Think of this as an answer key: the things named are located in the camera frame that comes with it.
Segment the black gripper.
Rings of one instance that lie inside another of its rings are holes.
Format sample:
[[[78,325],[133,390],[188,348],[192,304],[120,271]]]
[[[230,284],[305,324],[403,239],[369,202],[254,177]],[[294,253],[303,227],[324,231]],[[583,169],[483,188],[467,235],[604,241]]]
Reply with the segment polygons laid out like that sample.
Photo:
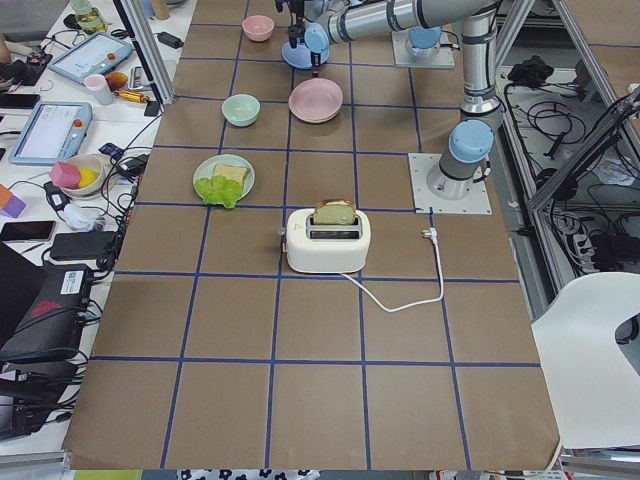
[[[287,28],[288,42],[291,48],[297,48],[303,41],[303,21],[297,19]]]
[[[312,77],[319,77],[318,69],[322,65],[321,54],[311,51],[310,61],[311,61]]]

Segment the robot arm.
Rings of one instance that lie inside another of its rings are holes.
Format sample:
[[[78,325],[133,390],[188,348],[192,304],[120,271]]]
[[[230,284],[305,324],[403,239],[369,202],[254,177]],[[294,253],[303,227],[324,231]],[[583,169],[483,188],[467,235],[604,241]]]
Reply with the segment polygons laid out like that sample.
[[[275,0],[274,5],[278,13],[282,13],[285,9],[289,12],[290,25],[287,34],[292,49],[296,49],[300,42],[304,42],[306,27],[317,20],[324,8],[324,2],[321,0]]]
[[[435,109],[459,109],[462,120],[493,130],[502,116],[496,92],[499,47],[497,1],[305,1],[304,43],[314,54],[342,44],[353,53],[357,88],[353,114],[355,149],[365,154],[426,152],[445,145]],[[416,68],[392,75],[378,59],[384,40],[400,33],[457,26],[459,62],[452,69]]]

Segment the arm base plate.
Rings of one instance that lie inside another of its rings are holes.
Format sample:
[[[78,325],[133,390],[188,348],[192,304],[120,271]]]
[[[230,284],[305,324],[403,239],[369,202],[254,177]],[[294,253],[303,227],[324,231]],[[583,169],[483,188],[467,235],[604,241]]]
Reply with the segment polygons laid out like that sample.
[[[409,153],[414,210],[424,214],[491,215],[492,208],[482,171],[467,180],[448,178],[440,169],[440,154]]]
[[[453,69],[456,42],[440,27],[415,27],[391,34],[394,61],[397,67]]]

